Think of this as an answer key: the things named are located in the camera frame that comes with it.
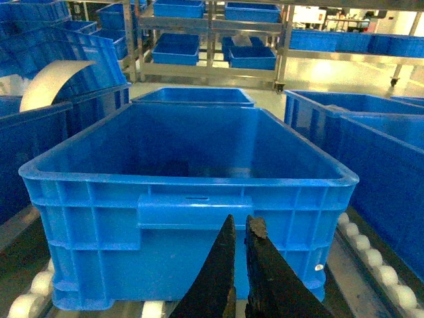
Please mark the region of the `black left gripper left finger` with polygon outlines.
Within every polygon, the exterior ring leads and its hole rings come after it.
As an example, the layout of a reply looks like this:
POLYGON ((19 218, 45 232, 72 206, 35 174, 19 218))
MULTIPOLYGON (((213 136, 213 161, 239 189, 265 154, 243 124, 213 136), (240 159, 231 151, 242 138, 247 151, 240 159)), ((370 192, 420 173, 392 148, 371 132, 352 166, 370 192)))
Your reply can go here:
POLYGON ((228 215, 196 279, 170 317, 236 316, 235 250, 235 223, 228 215))

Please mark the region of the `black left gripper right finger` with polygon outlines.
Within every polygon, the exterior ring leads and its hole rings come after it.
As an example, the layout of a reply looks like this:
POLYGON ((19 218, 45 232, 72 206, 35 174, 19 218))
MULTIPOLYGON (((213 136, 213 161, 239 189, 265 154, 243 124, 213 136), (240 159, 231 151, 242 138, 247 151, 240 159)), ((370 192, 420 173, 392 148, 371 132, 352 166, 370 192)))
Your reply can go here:
POLYGON ((246 218, 246 265, 250 291, 246 317, 332 317, 305 287, 268 238, 265 220, 246 218))

